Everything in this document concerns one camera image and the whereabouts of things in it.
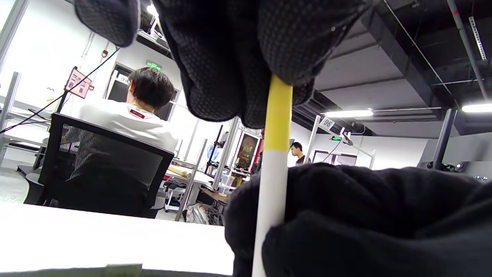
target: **exit sign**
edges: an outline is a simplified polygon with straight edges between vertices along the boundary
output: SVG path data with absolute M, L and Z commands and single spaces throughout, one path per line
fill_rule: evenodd
M 147 64 L 148 67 L 155 68 L 157 70 L 161 70 L 162 69 L 162 66 L 160 66 L 160 65 L 158 65 L 158 64 L 156 64 L 156 63 L 154 63 L 152 61 L 149 61 L 149 60 L 147 60 L 147 63 L 146 64 Z

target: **fluorescent light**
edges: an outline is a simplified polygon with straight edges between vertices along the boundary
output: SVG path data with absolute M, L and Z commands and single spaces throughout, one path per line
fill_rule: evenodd
M 374 113 L 371 110 L 341 110 L 341 111 L 328 111 L 322 113 L 326 117 L 367 117 L 372 116 Z
M 492 112 L 492 104 L 467 105 L 461 110 L 464 112 Z
M 157 13 L 154 5 L 147 6 L 147 12 L 155 17 L 159 17 L 159 14 Z

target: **person in background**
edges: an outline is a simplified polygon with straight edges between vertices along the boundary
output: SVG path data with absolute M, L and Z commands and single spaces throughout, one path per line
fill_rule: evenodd
M 301 166 L 304 164 L 304 158 L 305 158 L 305 155 L 303 153 L 303 146 L 302 144 L 300 144 L 299 142 L 294 142 L 292 143 L 292 146 L 290 147 L 290 152 L 292 153 L 292 156 L 296 156 L 298 158 L 297 162 L 296 162 L 296 167 L 297 166 Z M 311 163 L 311 159 L 308 158 L 307 159 L 307 163 L 310 164 Z
M 155 115 L 171 100 L 173 84 L 155 68 L 138 69 L 128 80 L 125 103 L 106 99 L 84 101 L 78 118 L 174 152 L 178 140 L 168 123 Z

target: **black office chair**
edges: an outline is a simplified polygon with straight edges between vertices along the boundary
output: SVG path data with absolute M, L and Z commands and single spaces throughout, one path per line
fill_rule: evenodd
M 60 208 L 155 218 L 162 207 L 152 207 L 173 157 L 137 139 L 54 113 L 37 180 L 44 190 L 37 200 L 28 199 L 38 205 L 56 200 Z M 30 191 L 35 191 L 27 177 Z

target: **pink display screen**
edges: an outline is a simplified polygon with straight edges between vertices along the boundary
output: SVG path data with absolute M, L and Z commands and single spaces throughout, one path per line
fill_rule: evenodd
M 70 74 L 70 78 L 68 79 L 68 82 L 65 85 L 65 89 L 77 95 L 78 97 L 85 98 L 87 92 L 89 91 L 89 87 L 91 86 L 92 81 L 89 78 L 86 78 L 78 86 L 74 87 L 84 78 L 85 75 L 80 73 L 80 71 L 78 71 L 77 69 L 72 69 L 72 73 Z

